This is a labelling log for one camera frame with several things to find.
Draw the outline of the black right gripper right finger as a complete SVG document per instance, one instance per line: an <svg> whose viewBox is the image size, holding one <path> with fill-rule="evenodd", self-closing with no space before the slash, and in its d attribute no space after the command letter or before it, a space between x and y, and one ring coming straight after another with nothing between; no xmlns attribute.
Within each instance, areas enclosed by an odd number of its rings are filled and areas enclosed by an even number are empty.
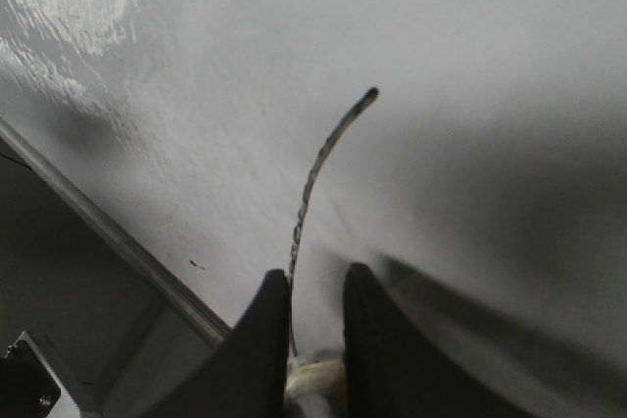
<svg viewBox="0 0 627 418"><path fill-rule="evenodd" d="M351 417L530 417L439 351L401 312L371 269L352 263L343 284Z"/></svg>

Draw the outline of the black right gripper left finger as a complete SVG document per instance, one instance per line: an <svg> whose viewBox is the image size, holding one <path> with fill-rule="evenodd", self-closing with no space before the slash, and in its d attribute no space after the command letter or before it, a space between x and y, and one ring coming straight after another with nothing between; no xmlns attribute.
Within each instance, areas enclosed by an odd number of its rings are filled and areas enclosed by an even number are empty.
<svg viewBox="0 0 627 418"><path fill-rule="evenodd" d="M190 377L143 417L280 417L283 412L290 294L272 269L226 339Z"/></svg>

